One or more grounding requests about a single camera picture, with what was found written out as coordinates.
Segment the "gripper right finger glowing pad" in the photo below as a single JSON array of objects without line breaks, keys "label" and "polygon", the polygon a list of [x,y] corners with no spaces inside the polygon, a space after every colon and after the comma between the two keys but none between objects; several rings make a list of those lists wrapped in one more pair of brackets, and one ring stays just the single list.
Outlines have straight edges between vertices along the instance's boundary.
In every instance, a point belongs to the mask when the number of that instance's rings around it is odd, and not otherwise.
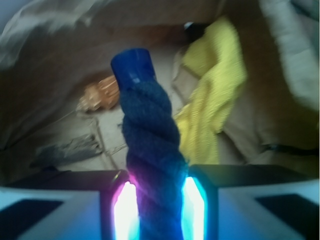
[{"label": "gripper right finger glowing pad", "polygon": [[186,240],[317,240],[320,181],[277,165],[193,165],[183,189]]}]

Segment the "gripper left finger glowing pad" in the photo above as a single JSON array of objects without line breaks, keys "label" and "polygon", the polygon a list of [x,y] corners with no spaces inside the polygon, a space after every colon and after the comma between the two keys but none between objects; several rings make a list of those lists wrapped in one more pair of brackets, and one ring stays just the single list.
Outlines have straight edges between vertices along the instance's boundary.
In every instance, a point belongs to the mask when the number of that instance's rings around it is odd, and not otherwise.
[{"label": "gripper left finger glowing pad", "polygon": [[0,189],[3,240],[137,240],[136,189],[125,170],[43,171]]}]

